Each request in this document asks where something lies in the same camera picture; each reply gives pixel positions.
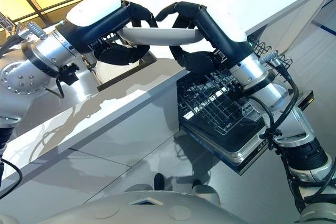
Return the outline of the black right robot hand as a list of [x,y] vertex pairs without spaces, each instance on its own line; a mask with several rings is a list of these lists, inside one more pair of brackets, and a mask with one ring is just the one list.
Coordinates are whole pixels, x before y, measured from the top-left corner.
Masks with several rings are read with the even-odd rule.
[[163,21],[168,15],[178,13],[173,28],[197,28],[203,37],[210,42],[215,49],[213,52],[198,51],[187,52],[180,46],[169,46],[169,49],[177,63],[186,70],[197,73],[210,73],[221,64],[227,68],[233,67],[253,53],[252,47],[244,38],[236,41],[223,31],[215,20],[210,16],[207,7],[190,2],[175,2],[162,9],[155,20]]

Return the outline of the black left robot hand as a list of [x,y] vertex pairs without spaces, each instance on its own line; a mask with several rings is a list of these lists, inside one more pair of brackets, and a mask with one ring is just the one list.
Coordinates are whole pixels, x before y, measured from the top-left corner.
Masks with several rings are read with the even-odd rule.
[[153,28],[158,26],[153,14],[139,4],[123,0],[83,0],[68,12],[64,23],[56,29],[80,54],[93,52],[98,61],[125,66],[141,59],[150,47],[126,47],[104,38],[128,23],[141,27],[142,21]]

